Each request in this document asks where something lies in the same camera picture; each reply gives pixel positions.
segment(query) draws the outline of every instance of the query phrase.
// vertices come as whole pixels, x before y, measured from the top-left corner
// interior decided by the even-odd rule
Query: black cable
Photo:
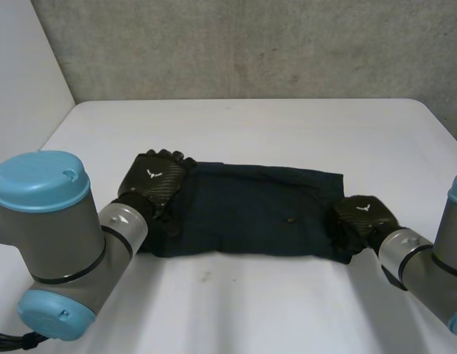
[[[47,337],[44,337],[36,332],[27,333],[22,337],[8,336],[0,333],[0,352],[33,349],[47,339]]]

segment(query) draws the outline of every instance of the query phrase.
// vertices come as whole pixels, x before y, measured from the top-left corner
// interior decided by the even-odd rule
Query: white table
[[[166,148],[198,161],[343,173],[346,195],[378,196],[430,240],[457,173],[457,142],[413,100],[82,103],[44,148],[83,160],[98,209],[137,153]],[[15,305],[30,283],[19,253],[0,246],[0,331],[27,332]],[[30,353],[457,353],[457,337],[390,286],[370,251],[348,266],[141,255],[81,340]]]

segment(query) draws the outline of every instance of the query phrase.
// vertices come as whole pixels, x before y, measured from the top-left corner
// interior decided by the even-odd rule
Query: folded shirt
[[[332,246],[327,208],[343,195],[343,176],[290,167],[200,162],[149,225],[140,251],[177,257],[218,251],[317,256],[349,263]]]

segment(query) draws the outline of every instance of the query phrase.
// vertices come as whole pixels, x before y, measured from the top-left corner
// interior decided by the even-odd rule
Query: black ring
[[[41,282],[42,284],[47,284],[47,285],[58,285],[58,284],[65,284],[66,282],[72,282],[73,280],[79,279],[81,277],[84,277],[87,273],[90,273],[93,271],[104,259],[105,256],[105,239],[104,239],[104,249],[101,252],[101,255],[87,268],[84,268],[82,271],[78,271],[77,273],[74,273],[72,275],[68,275],[66,277],[61,277],[61,278],[55,278],[55,279],[44,279],[40,277],[36,277],[34,274],[32,275],[32,278],[36,282]]]
[[[399,276],[399,281],[404,284],[402,281],[402,273],[404,272],[405,266],[407,265],[407,262],[411,260],[413,256],[415,256],[417,253],[420,251],[423,251],[424,249],[431,249],[433,248],[433,245],[421,245],[414,249],[413,251],[410,251],[402,260],[402,262],[399,265],[399,270],[397,271],[397,275]]]
[[[101,225],[101,229],[104,232],[107,232],[108,234],[113,235],[116,239],[118,239],[120,242],[122,242],[124,244],[125,248],[128,251],[128,255],[130,256],[130,260],[132,260],[133,250],[132,250],[132,246],[129,244],[127,239],[124,236],[122,236],[122,234],[120,232],[117,232],[116,230],[112,229],[109,226]]]
[[[450,267],[448,264],[443,263],[441,260],[438,259],[438,257],[432,253],[432,261],[441,269],[446,271],[447,273],[450,273],[451,275],[454,275],[457,277],[457,269],[454,269],[453,267]]]

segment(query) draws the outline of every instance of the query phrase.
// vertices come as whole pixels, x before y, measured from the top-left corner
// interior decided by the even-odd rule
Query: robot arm
[[[179,152],[138,155],[99,214],[76,156],[41,151],[0,164],[0,243],[18,248],[34,279],[22,321],[45,337],[81,337],[194,164]]]
[[[435,244],[399,226],[375,197],[345,198],[334,208],[346,235],[343,247],[356,246],[359,238],[374,249],[389,282],[409,290],[457,335],[457,176]]]

